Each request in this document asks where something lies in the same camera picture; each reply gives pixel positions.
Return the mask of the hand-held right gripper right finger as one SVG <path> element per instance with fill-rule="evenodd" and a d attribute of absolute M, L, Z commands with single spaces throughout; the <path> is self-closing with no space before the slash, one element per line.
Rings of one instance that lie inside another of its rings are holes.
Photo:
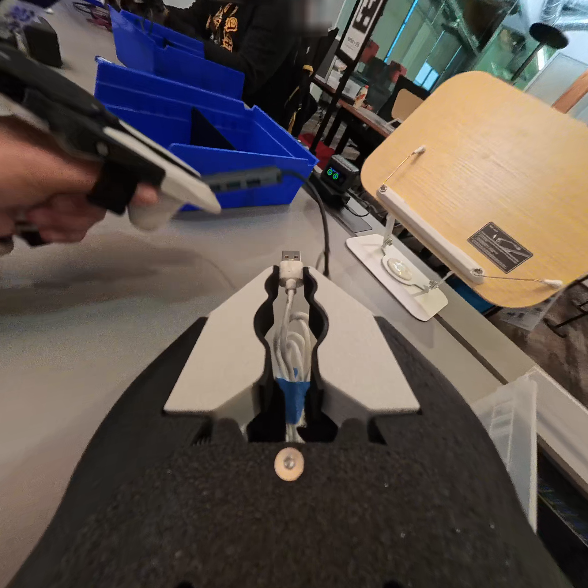
<path fill-rule="evenodd" d="M 373 313 L 314 268 L 303 269 L 314 340 L 306 422 L 416 414 L 420 404 Z"/>

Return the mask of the white usb cable blue tape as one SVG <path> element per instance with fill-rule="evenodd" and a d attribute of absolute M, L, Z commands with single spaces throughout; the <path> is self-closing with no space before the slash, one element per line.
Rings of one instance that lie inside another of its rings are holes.
<path fill-rule="evenodd" d="M 298 252 L 283 252 L 278 285 L 285 292 L 285 308 L 272 342 L 276 380 L 285 399 L 285 438 L 294 443 L 303 443 L 299 429 L 306 427 L 305 400 L 311 385 L 315 342 L 309 314 L 293 307 L 296 294 L 303 291 L 303 269 Z"/>

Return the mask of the black framed marker sign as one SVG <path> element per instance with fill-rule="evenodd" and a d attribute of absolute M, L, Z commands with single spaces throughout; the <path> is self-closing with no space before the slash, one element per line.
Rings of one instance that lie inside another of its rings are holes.
<path fill-rule="evenodd" d="M 386 4 L 387 1 L 356 2 L 336 50 L 336 56 L 346 65 L 357 64 Z"/>

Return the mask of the black chair tan seat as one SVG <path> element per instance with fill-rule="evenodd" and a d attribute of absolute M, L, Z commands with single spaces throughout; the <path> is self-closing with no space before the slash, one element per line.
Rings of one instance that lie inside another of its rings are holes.
<path fill-rule="evenodd" d="M 401 123 L 429 96 L 430 91 L 416 85 L 404 75 L 400 75 L 392 94 L 379 108 L 377 115 L 386 122 Z"/>

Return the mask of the wooden book stand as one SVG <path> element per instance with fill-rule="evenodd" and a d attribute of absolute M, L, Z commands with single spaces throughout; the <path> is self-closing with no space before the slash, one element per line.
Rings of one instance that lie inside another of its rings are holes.
<path fill-rule="evenodd" d="M 494 306 L 534 306 L 587 277 L 587 124 L 487 73 L 444 82 L 360 178 Z"/>

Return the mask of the blue plastic bin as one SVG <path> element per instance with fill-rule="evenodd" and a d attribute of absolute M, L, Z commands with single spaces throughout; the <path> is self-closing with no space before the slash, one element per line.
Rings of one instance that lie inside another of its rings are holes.
<path fill-rule="evenodd" d="M 219 194 L 223 209 L 289 205 L 303 189 L 318 159 L 258 107 L 97 59 L 94 96 L 121 121 L 160 144 L 201 176 L 275 166 L 282 182 Z M 190 111 L 199 109 L 235 147 L 234 151 L 189 144 Z"/>
<path fill-rule="evenodd" d="M 205 58 L 203 43 L 136 14 L 109 7 L 118 60 L 128 68 L 242 99 L 242 72 Z"/>

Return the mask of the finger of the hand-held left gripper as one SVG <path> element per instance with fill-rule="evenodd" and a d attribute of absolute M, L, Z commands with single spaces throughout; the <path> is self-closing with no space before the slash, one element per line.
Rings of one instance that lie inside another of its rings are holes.
<path fill-rule="evenodd" d="M 136 228 L 155 231 L 167 224 L 186 204 L 211 214 L 220 214 L 222 209 L 216 195 L 200 174 L 183 160 L 125 122 L 120 122 L 119 128 L 104 127 L 104 133 L 115 144 L 164 173 L 161 180 L 153 182 L 159 192 L 157 204 L 128 206 L 128 218 Z"/>

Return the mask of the grey usb hub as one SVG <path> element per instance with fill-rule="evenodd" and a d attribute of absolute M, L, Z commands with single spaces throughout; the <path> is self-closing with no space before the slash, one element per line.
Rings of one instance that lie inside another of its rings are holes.
<path fill-rule="evenodd" d="M 275 166 L 203 175 L 200 180 L 216 194 L 271 187 L 282 182 L 282 172 Z"/>

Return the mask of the clear plastic bin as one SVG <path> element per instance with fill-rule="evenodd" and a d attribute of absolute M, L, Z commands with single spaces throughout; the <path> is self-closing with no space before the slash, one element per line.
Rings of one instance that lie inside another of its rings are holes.
<path fill-rule="evenodd" d="M 492 440 L 533 532 L 537 532 L 537 382 L 531 375 L 471 404 Z"/>

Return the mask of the person's left hand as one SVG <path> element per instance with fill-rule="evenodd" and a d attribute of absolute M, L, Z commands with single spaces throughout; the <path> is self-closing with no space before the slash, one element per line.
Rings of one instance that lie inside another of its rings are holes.
<path fill-rule="evenodd" d="M 87 195 L 101 164 L 78 159 L 48 134 L 13 116 L 1 117 L 1 239 L 17 221 L 36 226 L 46 243 L 80 242 L 106 211 Z"/>

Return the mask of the black charger green display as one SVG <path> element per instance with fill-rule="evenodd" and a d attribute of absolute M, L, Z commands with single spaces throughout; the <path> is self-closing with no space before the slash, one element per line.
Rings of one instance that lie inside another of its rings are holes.
<path fill-rule="evenodd" d="M 319 175 L 323 200 L 329 208 L 342 210 L 349 201 L 349 188 L 359 177 L 359 168 L 341 154 L 332 155 Z"/>

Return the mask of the black divider panel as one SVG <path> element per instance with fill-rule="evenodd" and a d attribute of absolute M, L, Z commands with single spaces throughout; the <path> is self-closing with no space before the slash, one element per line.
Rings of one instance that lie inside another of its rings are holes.
<path fill-rule="evenodd" d="M 190 111 L 189 144 L 209 149 L 235 150 L 233 144 L 196 107 Z"/>

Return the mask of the black box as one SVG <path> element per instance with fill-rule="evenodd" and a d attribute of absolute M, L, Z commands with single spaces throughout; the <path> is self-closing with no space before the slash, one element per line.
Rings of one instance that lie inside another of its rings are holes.
<path fill-rule="evenodd" d="M 63 67 L 57 33 L 45 18 L 29 23 L 24 28 L 24 38 L 32 59 L 52 68 Z"/>

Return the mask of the black disc pole stand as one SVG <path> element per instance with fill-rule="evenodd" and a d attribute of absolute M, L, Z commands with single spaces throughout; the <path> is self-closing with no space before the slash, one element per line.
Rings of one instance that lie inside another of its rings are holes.
<path fill-rule="evenodd" d="M 555 50 L 561 50 L 568 46 L 568 37 L 559 31 L 554 26 L 544 24 L 541 22 L 533 23 L 530 26 L 529 33 L 533 40 L 537 41 L 537 46 L 533 51 L 526 57 L 519 68 L 511 76 L 510 84 L 514 85 L 521 74 L 525 71 L 528 65 L 533 61 L 537 53 L 545 46 L 548 46 Z"/>

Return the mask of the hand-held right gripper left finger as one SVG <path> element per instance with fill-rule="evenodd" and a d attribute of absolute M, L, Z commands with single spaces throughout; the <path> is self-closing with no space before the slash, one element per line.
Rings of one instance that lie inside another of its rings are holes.
<path fill-rule="evenodd" d="M 165 413 L 250 422 L 268 406 L 274 375 L 267 334 L 278 281 L 279 269 L 271 266 L 210 313 Z"/>

